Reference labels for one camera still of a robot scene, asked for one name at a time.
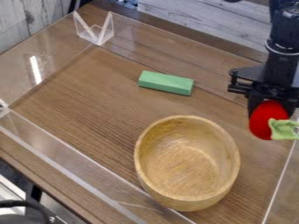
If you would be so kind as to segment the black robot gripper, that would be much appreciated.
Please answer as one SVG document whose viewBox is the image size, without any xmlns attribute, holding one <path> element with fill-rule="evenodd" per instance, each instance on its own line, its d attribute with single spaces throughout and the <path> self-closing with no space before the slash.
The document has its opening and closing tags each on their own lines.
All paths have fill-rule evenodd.
<svg viewBox="0 0 299 224">
<path fill-rule="evenodd" d="M 250 116 L 265 100 L 286 103 L 293 116 L 299 107 L 299 44 L 266 43 L 266 49 L 263 64 L 230 70 L 228 91 L 247 98 Z"/>
</svg>

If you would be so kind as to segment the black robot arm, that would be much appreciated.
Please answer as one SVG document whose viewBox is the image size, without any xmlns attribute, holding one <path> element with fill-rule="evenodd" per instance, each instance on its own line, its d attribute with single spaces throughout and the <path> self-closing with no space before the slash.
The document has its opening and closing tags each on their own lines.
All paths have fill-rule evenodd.
<svg viewBox="0 0 299 224">
<path fill-rule="evenodd" d="M 245 95 L 250 115 L 275 100 L 291 116 L 299 108 L 299 0 L 270 0 L 270 22 L 266 63 L 232 68 L 228 91 Z"/>
</svg>

